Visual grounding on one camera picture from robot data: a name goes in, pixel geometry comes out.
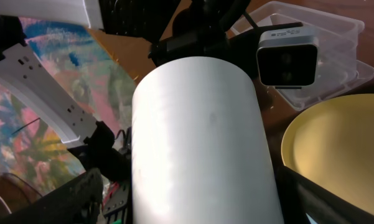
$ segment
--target white mount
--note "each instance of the white mount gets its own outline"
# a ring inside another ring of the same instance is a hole
[[[0,15],[104,28],[98,0],[0,0]]]
[[[96,119],[78,106],[29,46],[16,44],[3,55],[0,84],[53,128],[68,148],[84,145],[96,129]]]

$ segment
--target colorful painting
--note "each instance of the colorful painting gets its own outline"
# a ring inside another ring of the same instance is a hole
[[[21,22],[42,65],[85,111],[114,133],[131,126],[135,84],[83,27],[24,18]],[[0,172],[16,174],[47,194],[83,171],[56,133],[0,85]]]

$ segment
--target white plastic bracket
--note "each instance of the white plastic bracket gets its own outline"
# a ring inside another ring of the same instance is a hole
[[[0,0],[0,15],[104,28],[98,0]]]
[[[83,140],[96,129],[96,119],[55,81],[29,46],[16,44],[3,55],[0,84],[35,111],[68,148],[84,145]]]

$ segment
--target camera lens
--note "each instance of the camera lens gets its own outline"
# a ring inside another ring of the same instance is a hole
[[[281,61],[284,65],[290,65],[292,63],[292,55],[288,53],[282,54]]]

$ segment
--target black bracket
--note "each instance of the black bracket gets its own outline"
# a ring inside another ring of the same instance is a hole
[[[183,57],[219,58],[240,67],[253,80],[258,76],[256,52],[263,32],[301,26],[301,22],[264,26],[228,40],[221,27],[208,25],[152,44],[148,57],[157,67]]]
[[[8,48],[16,44],[25,47],[25,38],[26,35],[18,17],[0,16],[0,61],[6,58],[2,52]]]
[[[152,43],[161,38],[180,0],[100,0],[107,34],[142,37]]]
[[[93,135],[84,140],[85,145],[68,151],[79,159],[86,170],[97,167],[102,175],[113,182],[129,180],[131,159],[112,148],[115,136],[104,122],[97,121],[96,125]]]

